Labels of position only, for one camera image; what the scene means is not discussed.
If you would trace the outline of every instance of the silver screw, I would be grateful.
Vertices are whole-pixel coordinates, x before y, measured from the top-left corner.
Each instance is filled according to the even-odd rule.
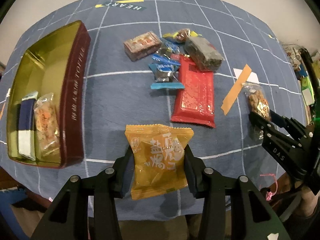
[[[206,174],[212,174],[212,173],[213,173],[213,169],[212,169],[212,168],[205,168],[205,169],[204,169],[204,173],[206,173]]]
[[[240,177],[240,181],[242,181],[242,182],[248,182],[248,178],[246,177],[246,176],[241,176]]]
[[[70,177],[70,181],[71,182],[76,182],[78,180],[79,180],[79,176],[77,176],[77,175],[73,175],[73,176]]]
[[[114,168],[107,168],[107,169],[105,170],[105,173],[106,173],[106,174],[112,174],[112,173],[114,173],[114,172],[115,172]]]

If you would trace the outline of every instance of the white wall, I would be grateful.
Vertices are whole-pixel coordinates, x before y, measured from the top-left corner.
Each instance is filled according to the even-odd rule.
[[[20,36],[52,11],[76,0],[16,0],[0,24],[0,61],[7,63]],[[224,0],[255,15],[279,40],[320,50],[320,24],[304,0]]]

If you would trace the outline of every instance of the red snack package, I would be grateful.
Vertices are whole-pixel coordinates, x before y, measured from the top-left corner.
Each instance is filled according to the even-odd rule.
[[[191,58],[180,55],[179,81],[172,122],[205,124],[215,128],[213,72],[201,72]]]

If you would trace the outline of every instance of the grid tablecloth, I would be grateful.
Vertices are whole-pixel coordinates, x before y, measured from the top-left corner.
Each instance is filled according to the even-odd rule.
[[[227,116],[220,109],[235,82],[233,68],[248,64],[257,73],[270,109],[294,117],[303,124],[303,98],[292,66],[270,28],[255,16],[221,0],[144,0],[137,11],[120,7],[95,8],[119,0],[79,0],[60,8],[29,28],[19,39],[0,83],[0,100],[12,86],[20,57],[37,40],[75,20],[82,20],[91,44],[83,87],[82,127],[85,159],[62,170],[31,167],[8,159],[6,109],[0,121],[0,165],[17,181],[45,198],[54,198],[71,175],[94,176],[124,155],[128,142],[126,124],[170,125],[175,92],[151,90],[151,57],[131,62],[123,42],[141,33],[164,33],[189,27],[201,33],[223,55],[214,75],[216,128],[191,127],[189,145],[197,157],[225,176],[246,174],[257,187],[273,183],[263,173],[279,177],[284,170],[249,136],[249,109],[243,92]],[[92,214],[90,199],[89,213]],[[188,188],[165,195],[133,201],[130,194],[116,200],[119,220],[167,220],[178,215],[201,213],[203,200],[192,197]]]

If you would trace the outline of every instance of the pink string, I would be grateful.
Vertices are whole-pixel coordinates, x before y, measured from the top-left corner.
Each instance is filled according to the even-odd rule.
[[[267,194],[266,194],[266,200],[270,201],[272,196],[274,196],[277,193],[277,190],[278,190],[278,182],[277,182],[276,175],[274,173],[268,173],[268,174],[261,174],[260,176],[272,176],[274,178],[274,180],[275,180],[276,191],[275,192],[267,192]]]

